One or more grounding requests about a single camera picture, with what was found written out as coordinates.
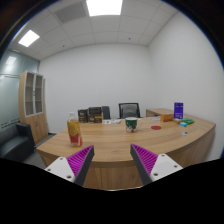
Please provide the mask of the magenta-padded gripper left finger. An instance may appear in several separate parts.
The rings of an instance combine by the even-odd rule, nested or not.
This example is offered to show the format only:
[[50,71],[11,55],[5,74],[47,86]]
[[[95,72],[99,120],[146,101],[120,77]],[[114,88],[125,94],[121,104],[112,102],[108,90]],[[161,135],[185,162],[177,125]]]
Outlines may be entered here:
[[69,157],[57,158],[46,168],[46,171],[82,186],[93,157],[94,146],[90,145]]

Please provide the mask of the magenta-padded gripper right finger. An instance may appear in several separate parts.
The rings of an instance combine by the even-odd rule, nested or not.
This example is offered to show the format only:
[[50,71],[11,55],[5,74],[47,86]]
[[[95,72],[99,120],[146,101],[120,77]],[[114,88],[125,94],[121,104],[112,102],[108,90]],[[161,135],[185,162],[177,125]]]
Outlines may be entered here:
[[133,157],[143,185],[147,185],[182,169],[166,154],[155,154],[143,147],[132,144],[130,154]]

